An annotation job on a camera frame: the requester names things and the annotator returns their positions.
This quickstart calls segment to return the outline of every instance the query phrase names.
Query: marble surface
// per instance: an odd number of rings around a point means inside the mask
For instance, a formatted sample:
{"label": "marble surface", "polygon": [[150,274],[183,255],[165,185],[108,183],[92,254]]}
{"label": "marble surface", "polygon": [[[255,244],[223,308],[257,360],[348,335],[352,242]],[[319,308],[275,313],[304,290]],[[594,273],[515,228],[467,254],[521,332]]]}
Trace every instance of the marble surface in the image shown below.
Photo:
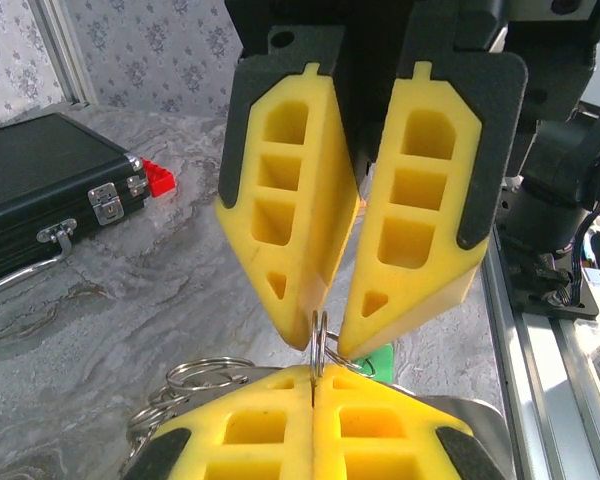
{"label": "marble surface", "polygon": [[[0,480],[116,478],[127,419],[176,363],[307,358],[277,337],[215,220],[223,120],[104,107],[71,115],[168,167],[179,185],[0,294]],[[333,319],[344,311],[358,235],[359,225],[326,304]],[[502,411],[479,278],[462,305],[395,349],[397,383]]]}

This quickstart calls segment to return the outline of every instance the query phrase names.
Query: metal clasp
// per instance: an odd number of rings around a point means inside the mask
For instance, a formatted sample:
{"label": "metal clasp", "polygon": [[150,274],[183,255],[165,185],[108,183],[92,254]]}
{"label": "metal clasp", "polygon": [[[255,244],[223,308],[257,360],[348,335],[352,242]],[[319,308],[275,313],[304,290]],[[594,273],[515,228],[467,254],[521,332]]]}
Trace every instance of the metal clasp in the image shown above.
{"label": "metal clasp", "polygon": [[100,225],[109,225],[124,217],[122,202],[113,183],[105,183],[89,190],[87,196]]}
{"label": "metal clasp", "polygon": [[129,187],[129,192],[132,197],[137,197],[144,193],[144,187],[147,185],[149,185],[149,180],[147,178],[140,178],[138,175],[127,178],[127,187]]}

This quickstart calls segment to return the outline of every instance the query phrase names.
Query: wall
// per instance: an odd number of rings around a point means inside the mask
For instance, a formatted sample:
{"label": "wall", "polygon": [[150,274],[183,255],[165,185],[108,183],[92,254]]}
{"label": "wall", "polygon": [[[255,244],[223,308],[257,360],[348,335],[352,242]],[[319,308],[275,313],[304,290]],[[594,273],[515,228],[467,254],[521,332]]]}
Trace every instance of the wall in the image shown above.
{"label": "wall", "polygon": [[226,115],[241,46],[222,0],[65,0],[105,105]]}
{"label": "wall", "polygon": [[0,0],[0,124],[61,100],[27,0]]}

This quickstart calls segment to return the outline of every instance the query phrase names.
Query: yellow foam pad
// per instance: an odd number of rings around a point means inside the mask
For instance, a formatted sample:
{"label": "yellow foam pad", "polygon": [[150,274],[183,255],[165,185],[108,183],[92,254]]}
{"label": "yellow foam pad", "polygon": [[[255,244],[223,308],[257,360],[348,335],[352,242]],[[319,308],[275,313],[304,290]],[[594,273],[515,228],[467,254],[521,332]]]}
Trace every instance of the yellow foam pad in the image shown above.
{"label": "yellow foam pad", "polygon": [[313,480],[459,480],[436,429],[466,424],[336,365],[318,381]]}
{"label": "yellow foam pad", "polygon": [[169,480],[303,480],[312,475],[308,367],[291,367],[165,423],[191,437]]}
{"label": "yellow foam pad", "polygon": [[359,197],[331,77],[307,65],[252,107],[238,200],[216,214],[278,333],[304,350]]}
{"label": "yellow foam pad", "polygon": [[438,427],[460,420],[329,365],[311,405],[308,367],[291,367],[177,417],[152,439],[191,437],[169,480],[459,480]]}
{"label": "yellow foam pad", "polygon": [[339,352],[366,355],[460,303],[486,253],[456,234],[481,122],[431,63],[397,79],[385,120]]}

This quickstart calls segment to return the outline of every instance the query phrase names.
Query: keyring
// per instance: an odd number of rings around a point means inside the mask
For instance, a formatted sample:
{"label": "keyring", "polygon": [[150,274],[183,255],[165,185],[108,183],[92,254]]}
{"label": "keyring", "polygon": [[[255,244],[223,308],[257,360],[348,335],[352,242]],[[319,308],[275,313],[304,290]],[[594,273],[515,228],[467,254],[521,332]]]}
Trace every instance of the keyring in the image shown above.
{"label": "keyring", "polygon": [[[203,358],[201,360],[186,362],[173,367],[167,372],[167,385],[171,387],[173,391],[181,395],[189,395],[211,388],[224,388],[233,383],[246,383],[249,379],[244,375],[230,376],[223,373],[222,370],[227,368],[254,366],[255,364],[253,362],[242,358]],[[224,383],[192,382],[193,385],[187,385],[187,381],[190,381],[196,375],[203,375],[205,373],[217,373],[218,375],[228,378],[229,381]]]}
{"label": "keyring", "polygon": [[166,409],[158,409],[152,406],[143,408],[135,413],[127,422],[127,433],[136,433],[155,425],[161,425],[166,414]]}
{"label": "keyring", "polygon": [[176,393],[169,385],[163,385],[151,392],[147,400],[149,401],[149,405],[154,408],[170,409],[185,402],[191,395],[193,395],[193,393],[181,395]]}
{"label": "keyring", "polygon": [[[327,332],[327,338],[329,340],[334,340],[337,342],[339,337],[336,333]],[[349,370],[351,370],[354,373],[357,373],[361,377],[373,378],[376,375],[376,369],[373,366],[373,364],[369,361],[368,358],[365,359],[365,363],[367,363],[367,365],[369,365],[369,368],[371,369],[371,373],[363,373],[362,366],[357,365],[357,364],[351,362],[350,360],[347,360],[346,358],[344,358],[342,355],[340,355],[335,350],[331,350],[329,347],[325,347],[325,351],[327,353],[327,356],[331,360],[333,360],[334,363],[340,365],[341,367],[348,368]]]}
{"label": "keyring", "polygon": [[309,368],[311,385],[315,387],[316,381],[324,372],[324,354],[327,343],[327,312],[322,312],[318,323],[318,312],[314,310],[311,317],[311,343],[309,350]]}

